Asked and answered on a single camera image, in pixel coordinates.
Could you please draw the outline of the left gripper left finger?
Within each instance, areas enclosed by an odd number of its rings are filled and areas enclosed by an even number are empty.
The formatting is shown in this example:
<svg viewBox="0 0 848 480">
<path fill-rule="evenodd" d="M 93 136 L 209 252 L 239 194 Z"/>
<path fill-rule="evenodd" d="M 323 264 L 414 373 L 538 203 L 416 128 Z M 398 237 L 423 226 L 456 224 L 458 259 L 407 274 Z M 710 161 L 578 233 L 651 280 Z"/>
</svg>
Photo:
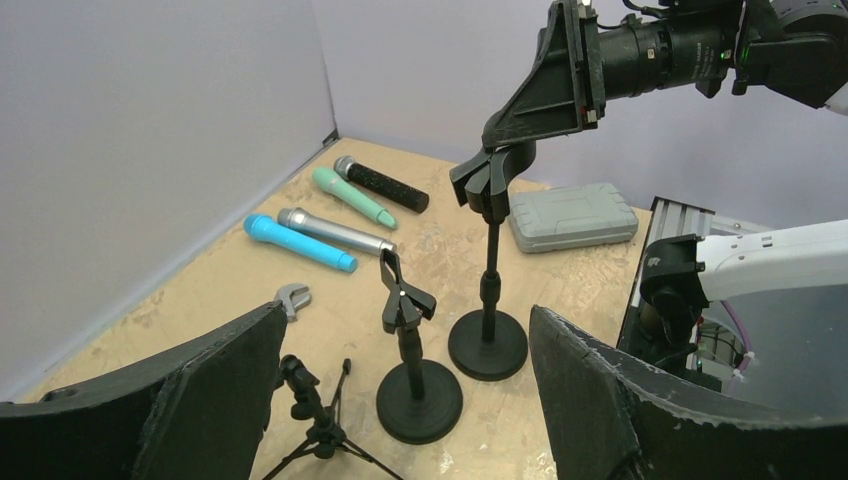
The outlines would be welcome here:
<svg viewBox="0 0 848 480">
<path fill-rule="evenodd" d="M 1 406 L 5 479 L 245 479 L 287 318 L 268 302 L 109 373 Z"/>
</svg>

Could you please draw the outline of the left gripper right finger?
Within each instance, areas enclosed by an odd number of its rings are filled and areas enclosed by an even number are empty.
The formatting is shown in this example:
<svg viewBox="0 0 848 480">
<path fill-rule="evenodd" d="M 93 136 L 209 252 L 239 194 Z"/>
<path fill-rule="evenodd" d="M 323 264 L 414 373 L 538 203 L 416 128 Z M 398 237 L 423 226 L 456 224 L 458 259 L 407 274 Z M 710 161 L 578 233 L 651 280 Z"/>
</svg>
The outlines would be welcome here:
<svg viewBox="0 0 848 480">
<path fill-rule="evenodd" d="M 847 422 L 745 402 L 534 306 L 529 349 L 561 479 L 843 479 Z"/>
</svg>

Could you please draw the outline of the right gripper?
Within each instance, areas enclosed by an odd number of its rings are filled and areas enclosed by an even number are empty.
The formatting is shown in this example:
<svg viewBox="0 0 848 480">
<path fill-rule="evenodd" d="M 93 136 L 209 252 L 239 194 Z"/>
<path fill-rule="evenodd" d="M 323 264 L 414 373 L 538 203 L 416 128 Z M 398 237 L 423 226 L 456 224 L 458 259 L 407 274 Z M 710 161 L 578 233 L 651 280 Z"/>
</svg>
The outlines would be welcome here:
<svg viewBox="0 0 848 480">
<path fill-rule="evenodd" d="M 555 1 L 540 31 L 530 73 L 483 127 L 496 149 L 597 126 L 606 95 L 597 13 L 590 1 Z"/>
</svg>

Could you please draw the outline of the black tripod shock-mount stand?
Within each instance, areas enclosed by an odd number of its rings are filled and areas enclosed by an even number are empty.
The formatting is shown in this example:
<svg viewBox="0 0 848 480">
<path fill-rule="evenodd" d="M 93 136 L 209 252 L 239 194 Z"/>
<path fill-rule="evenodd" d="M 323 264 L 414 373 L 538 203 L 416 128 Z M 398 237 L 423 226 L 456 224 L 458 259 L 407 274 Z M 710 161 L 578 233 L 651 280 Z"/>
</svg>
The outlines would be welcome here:
<svg viewBox="0 0 848 480">
<path fill-rule="evenodd" d="M 352 454 L 376 465 L 393 479 L 401 479 L 398 473 L 350 440 L 341 426 L 343 385 L 351 369 L 352 360 L 345 358 L 332 400 L 325 406 L 317 391 L 320 380 L 307 369 L 303 361 L 293 354 L 285 355 L 281 359 L 277 386 L 287 385 L 293 393 L 295 404 L 290 409 L 290 416 L 298 421 L 312 420 L 313 424 L 306 431 L 306 439 L 290 454 L 283 457 L 264 476 L 264 479 L 273 479 L 295 459 L 313 455 L 327 460 L 331 459 L 337 451 Z"/>
</svg>

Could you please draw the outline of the black round-base mic stand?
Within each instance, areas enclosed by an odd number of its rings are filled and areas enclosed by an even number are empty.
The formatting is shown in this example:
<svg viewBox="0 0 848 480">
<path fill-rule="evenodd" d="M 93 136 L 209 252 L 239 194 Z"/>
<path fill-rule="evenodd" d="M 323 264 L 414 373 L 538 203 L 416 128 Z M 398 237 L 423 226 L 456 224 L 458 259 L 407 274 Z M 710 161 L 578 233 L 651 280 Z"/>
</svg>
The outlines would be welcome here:
<svg viewBox="0 0 848 480">
<path fill-rule="evenodd" d="M 381 251 L 380 271 L 389 291 L 382 313 L 383 330 L 397 337 L 401 363 L 378 387 L 378 419 L 384 430 L 402 443 L 429 444 L 456 426 L 464 407 L 454 373 L 423 356 L 419 326 L 423 319 L 433 318 L 437 300 L 404 279 L 396 252 Z"/>
</svg>

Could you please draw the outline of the blue microphone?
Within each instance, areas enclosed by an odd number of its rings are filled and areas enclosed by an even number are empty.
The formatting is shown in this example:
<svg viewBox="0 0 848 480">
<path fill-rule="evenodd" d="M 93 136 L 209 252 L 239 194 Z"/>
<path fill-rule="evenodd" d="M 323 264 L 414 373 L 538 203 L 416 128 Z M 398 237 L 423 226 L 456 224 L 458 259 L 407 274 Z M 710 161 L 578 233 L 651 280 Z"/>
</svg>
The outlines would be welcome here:
<svg viewBox="0 0 848 480">
<path fill-rule="evenodd" d="M 353 273 L 358 268 L 358 261 L 351 254 L 284 227 L 269 215 L 248 215 L 243 229 L 256 241 L 276 245 L 333 269 Z"/>
</svg>

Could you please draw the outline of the black handheld microphone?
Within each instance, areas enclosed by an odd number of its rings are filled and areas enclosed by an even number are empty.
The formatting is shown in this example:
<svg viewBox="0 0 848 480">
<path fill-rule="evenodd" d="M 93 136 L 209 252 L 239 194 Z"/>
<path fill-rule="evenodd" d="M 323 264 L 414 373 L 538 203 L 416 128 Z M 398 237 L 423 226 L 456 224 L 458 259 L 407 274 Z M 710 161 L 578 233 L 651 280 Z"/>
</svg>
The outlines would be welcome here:
<svg viewBox="0 0 848 480">
<path fill-rule="evenodd" d="M 352 156 L 337 158 L 333 170 L 345 180 L 415 213 L 423 213 L 429 206 L 430 196 L 426 192 L 360 164 Z"/>
</svg>

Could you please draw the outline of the silver grey microphone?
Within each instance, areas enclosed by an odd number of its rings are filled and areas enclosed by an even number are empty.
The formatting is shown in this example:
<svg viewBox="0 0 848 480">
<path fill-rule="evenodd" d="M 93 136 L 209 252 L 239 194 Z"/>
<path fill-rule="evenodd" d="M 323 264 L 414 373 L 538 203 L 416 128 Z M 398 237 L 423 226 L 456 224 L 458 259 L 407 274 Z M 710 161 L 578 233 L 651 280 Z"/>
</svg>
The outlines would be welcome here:
<svg viewBox="0 0 848 480">
<path fill-rule="evenodd" d="M 277 222 L 300 233 L 379 257 L 384 250 L 397 252 L 388 239 L 313 215 L 303 208 L 283 208 Z"/>
</svg>

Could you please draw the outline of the mint green microphone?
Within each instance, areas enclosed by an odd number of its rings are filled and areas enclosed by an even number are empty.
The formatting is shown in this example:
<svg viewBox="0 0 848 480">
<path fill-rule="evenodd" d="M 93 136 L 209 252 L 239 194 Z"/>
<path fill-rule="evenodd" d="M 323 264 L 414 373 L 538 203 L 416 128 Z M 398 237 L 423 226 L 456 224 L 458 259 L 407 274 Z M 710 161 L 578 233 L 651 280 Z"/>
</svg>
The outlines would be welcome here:
<svg viewBox="0 0 848 480">
<path fill-rule="evenodd" d="M 325 193 L 349 205 L 358 213 L 392 230 L 398 228 L 395 217 L 382 205 L 362 193 L 328 167 L 318 167 L 311 174 L 312 180 Z"/>
</svg>

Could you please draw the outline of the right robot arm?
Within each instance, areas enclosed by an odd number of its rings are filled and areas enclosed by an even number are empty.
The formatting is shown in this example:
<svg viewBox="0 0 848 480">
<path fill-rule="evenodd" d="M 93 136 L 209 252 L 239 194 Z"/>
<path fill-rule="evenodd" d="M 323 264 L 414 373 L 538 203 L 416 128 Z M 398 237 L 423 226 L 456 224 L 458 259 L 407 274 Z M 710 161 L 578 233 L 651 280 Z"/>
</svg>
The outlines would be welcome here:
<svg viewBox="0 0 848 480">
<path fill-rule="evenodd" d="M 749 235 L 683 245 L 710 306 L 740 313 L 727 390 L 847 403 L 847 5 L 663 1 L 598 23 L 578 1 L 495 35 L 508 100 L 485 148 L 540 147 L 544 180 L 610 183 L 761 213 Z"/>
</svg>

